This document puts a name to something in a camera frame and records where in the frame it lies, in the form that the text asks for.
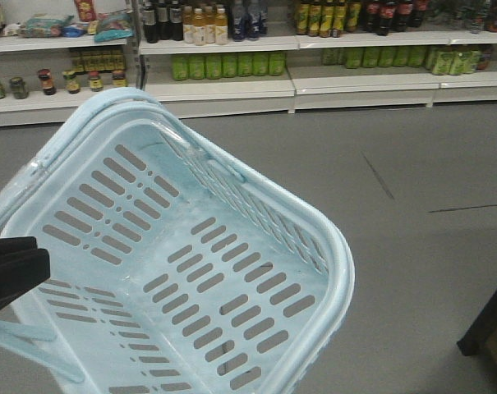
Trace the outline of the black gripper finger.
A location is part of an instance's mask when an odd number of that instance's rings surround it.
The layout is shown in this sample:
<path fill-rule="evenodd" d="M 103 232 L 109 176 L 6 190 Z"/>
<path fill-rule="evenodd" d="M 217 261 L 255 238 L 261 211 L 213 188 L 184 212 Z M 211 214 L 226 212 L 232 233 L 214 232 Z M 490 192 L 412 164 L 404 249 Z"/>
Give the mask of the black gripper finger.
<path fill-rule="evenodd" d="M 49 278 L 49 253 L 35 237 L 0 238 L 0 310 Z"/>

